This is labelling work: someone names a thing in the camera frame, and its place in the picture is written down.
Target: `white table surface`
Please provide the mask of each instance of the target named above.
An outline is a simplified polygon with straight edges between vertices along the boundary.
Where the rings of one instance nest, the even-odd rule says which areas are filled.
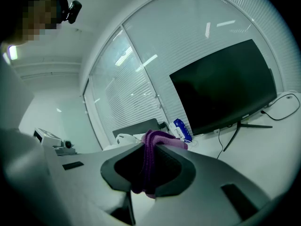
[[[301,94],[294,94],[301,101]],[[274,118],[282,118],[297,106],[295,97],[284,97],[265,111]],[[301,109],[282,121],[273,121],[258,112],[242,123],[271,125],[273,128],[241,128],[231,145],[221,153],[219,160],[252,180],[273,199],[289,189],[300,166]],[[221,130],[220,140],[224,148],[235,130],[236,124]],[[213,132],[194,137],[192,144],[197,145],[189,146],[190,151],[214,158],[222,149],[218,134]]]

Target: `monitor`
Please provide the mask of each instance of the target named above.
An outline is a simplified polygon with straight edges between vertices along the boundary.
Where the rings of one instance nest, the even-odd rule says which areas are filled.
[[[203,57],[170,78],[195,136],[241,121],[277,97],[271,70],[253,40]]]

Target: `monitor stand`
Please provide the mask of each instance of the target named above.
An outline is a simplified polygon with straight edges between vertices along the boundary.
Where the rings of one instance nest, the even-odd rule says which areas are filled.
[[[250,125],[250,124],[242,124],[240,121],[237,122],[237,129],[234,133],[234,135],[232,136],[231,140],[229,141],[229,143],[226,145],[224,151],[227,150],[228,146],[231,144],[231,142],[234,140],[235,136],[237,135],[239,129],[241,127],[250,127],[250,128],[273,128],[272,126],[262,126],[262,125]]]

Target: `power cord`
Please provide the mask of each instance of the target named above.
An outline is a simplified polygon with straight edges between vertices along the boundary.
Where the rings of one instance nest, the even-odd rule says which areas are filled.
[[[280,118],[280,119],[275,119],[275,118],[271,117],[271,116],[270,116],[268,113],[266,113],[265,111],[261,111],[261,113],[262,113],[262,114],[266,114],[268,117],[270,117],[270,118],[271,118],[272,120],[274,120],[274,121],[281,121],[281,120],[284,120],[284,119],[286,119],[287,117],[291,116],[292,114],[296,113],[296,112],[299,110],[299,108],[300,108],[300,100],[299,100],[298,97],[297,97],[296,95],[294,95],[293,93],[286,94],[286,95],[283,95],[283,96],[279,97],[279,98],[278,98],[277,100],[275,100],[272,104],[270,104],[269,107],[271,107],[272,105],[274,105],[274,104],[275,104],[278,100],[280,100],[281,98],[286,97],[286,96],[288,96],[288,95],[295,96],[296,99],[298,100],[299,106],[298,106],[298,108],[297,108],[294,112],[292,112],[292,113],[290,113],[289,115],[287,115],[286,117],[283,117],[283,118]]]
[[[221,146],[222,146],[222,143],[221,143],[221,140],[220,140],[220,132],[221,132],[221,129],[220,129],[220,131],[218,132],[218,140],[219,140],[219,142],[220,142],[220,144],[221,144]],[[220,154],[222,153],[223,149],[224,149],[224,147],[222,146],[222,150],[221,150],[221,152],[218,154],[217,159],[219,158],[219,156],[220,156]]]

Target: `purple cloth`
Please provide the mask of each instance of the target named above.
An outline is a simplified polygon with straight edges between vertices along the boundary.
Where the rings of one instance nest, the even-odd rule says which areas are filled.
[[[141,174],[144,175],[144,181],[141,184],[142,188],[133,188],[133,192],[136,194],[146,191],[146,188],[155,187],[152,178],[155,173],[154,146],[156,144],[171,145],[185,150],[188,149],[186,143],[160,130],[149,130],[142,137],[142,142],[145,144],[143,168],[141,171]],[[154,198],[152,194],[147,194],[147,196]]]

